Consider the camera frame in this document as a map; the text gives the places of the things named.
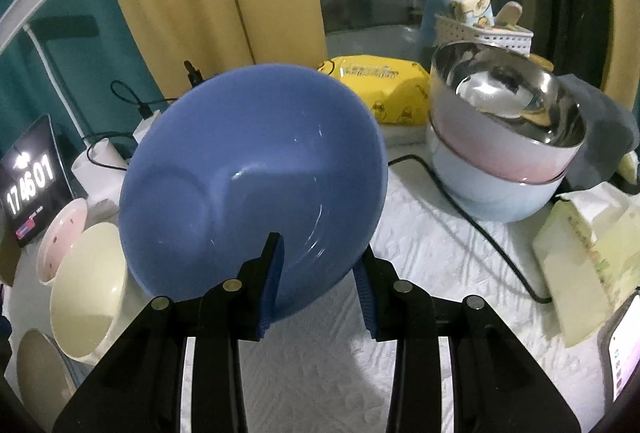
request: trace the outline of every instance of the digital clock display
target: digital clock display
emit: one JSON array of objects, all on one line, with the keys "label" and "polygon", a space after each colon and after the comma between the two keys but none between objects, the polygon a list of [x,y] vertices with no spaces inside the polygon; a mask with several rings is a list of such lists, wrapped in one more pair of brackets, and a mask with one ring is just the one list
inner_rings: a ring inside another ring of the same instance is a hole
[{"label": "digital clock display", "polygon": [[21,247],[73,199],[49,115],[40,117],[0,161],[0,195]]}]

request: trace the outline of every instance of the yellow package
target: yellow package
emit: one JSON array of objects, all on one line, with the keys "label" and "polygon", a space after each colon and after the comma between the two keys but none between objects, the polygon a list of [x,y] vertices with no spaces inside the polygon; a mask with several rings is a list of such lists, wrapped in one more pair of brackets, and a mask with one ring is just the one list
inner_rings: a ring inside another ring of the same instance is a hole
[{"label": "yellow package", "polygon": [[353,90],[379,123],[427,123],[430,78],[418,63],[376,56],[341,56],[323,62],[318,70]]}]

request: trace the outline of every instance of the white basket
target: white basket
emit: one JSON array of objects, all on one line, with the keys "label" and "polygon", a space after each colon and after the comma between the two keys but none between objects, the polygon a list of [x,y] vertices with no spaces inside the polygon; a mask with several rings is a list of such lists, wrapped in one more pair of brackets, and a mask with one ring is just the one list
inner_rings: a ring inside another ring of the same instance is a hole
[{"label": "white basket", "polygon": [[529,57],[533,32],[517,27],[517,31],[505,29],[483,29],[470,27],[455,19],[436,14],[436,45],[444,45],[453,41],[482,41]]}]

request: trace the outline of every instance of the blue bowl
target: blue bowl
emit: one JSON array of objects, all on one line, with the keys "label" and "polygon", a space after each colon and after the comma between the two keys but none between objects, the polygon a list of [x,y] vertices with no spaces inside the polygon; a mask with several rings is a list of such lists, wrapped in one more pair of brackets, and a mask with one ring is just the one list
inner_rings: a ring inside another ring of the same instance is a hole
[{"label": "blue bowl", "polygon": [[261,64],[183,95],[133,155],[120,199],[129,269],[150,296],[202,296],[284,237],[275,318],[298,312],[364,252],[386,193],[380,130],[338,80]]}]

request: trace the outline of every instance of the metal screw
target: metal screw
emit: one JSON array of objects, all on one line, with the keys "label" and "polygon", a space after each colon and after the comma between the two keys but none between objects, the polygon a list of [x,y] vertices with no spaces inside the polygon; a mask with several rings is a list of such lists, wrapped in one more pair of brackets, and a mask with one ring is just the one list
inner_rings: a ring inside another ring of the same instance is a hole
[{"label": "metal screw", "polygon": [[394,283],[394,290],[396,292],[402,292],[403,294],[411,292],[413,287],[412,283],[406,279],[399,279]]},{"label": "metal screw", "polygon": [[470,308],[473,308],[473,310],[479,310],[484,307],[484,299],[482,299],[480,296],[469,296],[466,299],[466,305]]},{"label": "metal screw", "polygon": [[153,310],[164,310],[168,306],[169,298],[166,298],[164,296],[154,298],[153,301],[151,301],[151,308],[153,308]]},{"label": "metal screw", "polygon": [[242,282],[239,279],[231,278],[222,284],[222,288],[227,292],[236,292],[242,288]]}]

